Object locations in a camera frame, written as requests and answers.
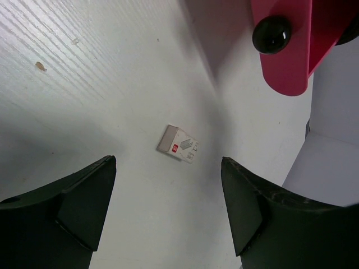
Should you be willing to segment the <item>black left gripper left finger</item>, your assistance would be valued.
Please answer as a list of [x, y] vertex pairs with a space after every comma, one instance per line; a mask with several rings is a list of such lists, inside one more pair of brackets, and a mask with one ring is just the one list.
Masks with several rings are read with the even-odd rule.
[[1, 201], [1, 268], [89, 268], [116, 178], [116, 158]]

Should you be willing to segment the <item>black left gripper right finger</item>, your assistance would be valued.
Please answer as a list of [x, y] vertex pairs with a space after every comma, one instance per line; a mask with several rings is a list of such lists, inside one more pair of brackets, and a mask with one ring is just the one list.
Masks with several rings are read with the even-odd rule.
[[357, 268], [358, 205], [288, 191], [224, 157], [221, 180], [243, 268]]

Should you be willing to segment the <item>white staples box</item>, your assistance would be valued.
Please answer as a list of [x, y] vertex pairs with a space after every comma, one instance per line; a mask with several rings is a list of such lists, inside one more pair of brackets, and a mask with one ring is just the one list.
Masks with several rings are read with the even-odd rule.
[[184, 130], [167, 125], [157, 150], [177, 160], [191, 164], [198, 152], [199, 142]]

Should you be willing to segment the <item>pink drawer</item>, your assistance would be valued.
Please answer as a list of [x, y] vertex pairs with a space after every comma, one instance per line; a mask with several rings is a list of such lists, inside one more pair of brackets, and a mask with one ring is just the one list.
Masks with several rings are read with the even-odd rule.
[[263, 76], [276, 92], [299, 96], [349, 25], [358, 1], [251, 1], [252, 42]]

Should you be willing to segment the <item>black drawer cabinet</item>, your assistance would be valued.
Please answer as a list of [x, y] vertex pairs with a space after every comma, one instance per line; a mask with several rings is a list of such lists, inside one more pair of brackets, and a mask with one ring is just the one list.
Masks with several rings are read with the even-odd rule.
[[349, 25], [336, 43], [336, 46], [349, 43], [358, 37], [358, 24]]

